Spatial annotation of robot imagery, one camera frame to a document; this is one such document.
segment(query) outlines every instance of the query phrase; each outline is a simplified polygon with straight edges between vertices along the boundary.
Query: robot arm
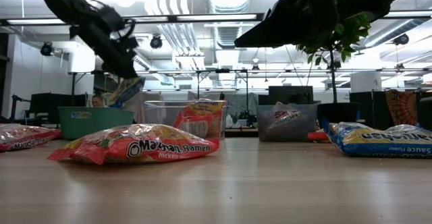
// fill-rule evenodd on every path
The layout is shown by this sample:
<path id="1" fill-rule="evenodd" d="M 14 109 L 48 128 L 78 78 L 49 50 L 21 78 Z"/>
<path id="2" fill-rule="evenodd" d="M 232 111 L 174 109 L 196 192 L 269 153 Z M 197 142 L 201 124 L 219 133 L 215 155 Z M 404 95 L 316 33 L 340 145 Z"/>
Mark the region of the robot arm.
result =
<path id="1" fill-rule="evenodd" d="M 79 36 L 103 61 L 103 69 L 125 79 L 135 78 L 134 49 L 138 42 L 132 34 L 135 23 L 124 20 L 112 7 L 98 8 L 86 0 L 44 0 L 62 21 L 71 24 L 71 38 Z M 125 35 L 112 38 L 111 33 L 129 29 Z"/>

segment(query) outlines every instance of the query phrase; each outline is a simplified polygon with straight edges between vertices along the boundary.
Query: wooden table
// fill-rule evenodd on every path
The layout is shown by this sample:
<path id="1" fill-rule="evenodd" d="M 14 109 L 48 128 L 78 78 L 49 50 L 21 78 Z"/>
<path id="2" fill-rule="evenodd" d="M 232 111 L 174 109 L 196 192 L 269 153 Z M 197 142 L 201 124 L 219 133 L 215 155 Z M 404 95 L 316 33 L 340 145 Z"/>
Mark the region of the wooden table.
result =
<path id="1" fill-rule="evenodd" d="M 45 160 L 61 144 L 0 154 L 0 224 L 432 223 L 430 160 L 250 138 L 177 163 Z"/>

